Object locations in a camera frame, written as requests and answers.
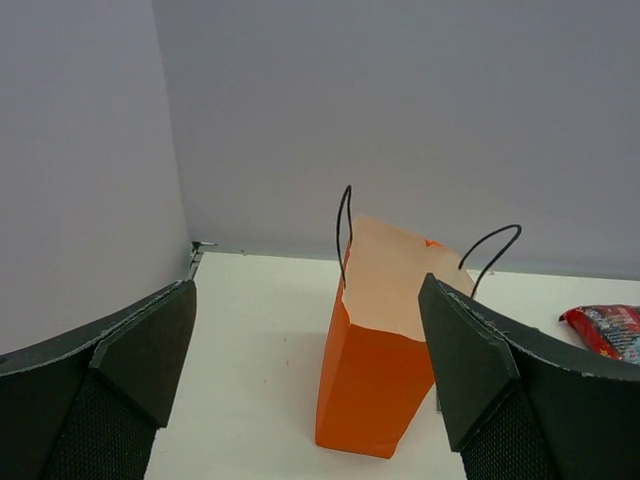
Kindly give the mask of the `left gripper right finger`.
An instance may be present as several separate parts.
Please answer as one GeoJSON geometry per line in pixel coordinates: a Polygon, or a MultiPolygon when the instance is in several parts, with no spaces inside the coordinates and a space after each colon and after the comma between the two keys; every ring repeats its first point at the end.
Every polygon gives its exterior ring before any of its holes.
{"type": "Polygon", "coordinates": [[[499,314],[433,274],[418,301],[467,478],[638,478],[638,366],[499,314]]]}

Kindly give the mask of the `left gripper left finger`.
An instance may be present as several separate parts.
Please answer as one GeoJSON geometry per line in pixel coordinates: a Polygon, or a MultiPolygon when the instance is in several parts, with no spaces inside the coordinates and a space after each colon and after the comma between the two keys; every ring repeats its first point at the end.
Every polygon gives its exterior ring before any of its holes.
{"type": "Polygon", "coordinates": [[[142,479],[167,426],[196,318],[178,281],[1,356],[4,479],[142,479]]]}

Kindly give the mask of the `red snack packet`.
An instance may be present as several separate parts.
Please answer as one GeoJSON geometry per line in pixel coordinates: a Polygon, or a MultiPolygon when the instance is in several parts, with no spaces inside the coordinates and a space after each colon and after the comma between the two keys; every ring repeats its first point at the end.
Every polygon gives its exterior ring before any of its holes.
{"type": "Polygon", "coordinates": [[[567,310],[559,317],[593,352],[639,364],[639,307],[588,305],[567,310]]]}

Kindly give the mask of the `orange paper bag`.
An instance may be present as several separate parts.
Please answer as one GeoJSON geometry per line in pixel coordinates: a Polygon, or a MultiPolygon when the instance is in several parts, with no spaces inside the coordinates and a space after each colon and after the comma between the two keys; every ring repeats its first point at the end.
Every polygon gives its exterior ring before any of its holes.
{"type": "Polygon", "coordinates": [[[391,458],[435,380],[418,295],[432,274],[468,296],[481,279],[455,250],[376,218],[354,217],[345,188],[336,217],[340,279],[315,415],[318,446],[391,458]]]}

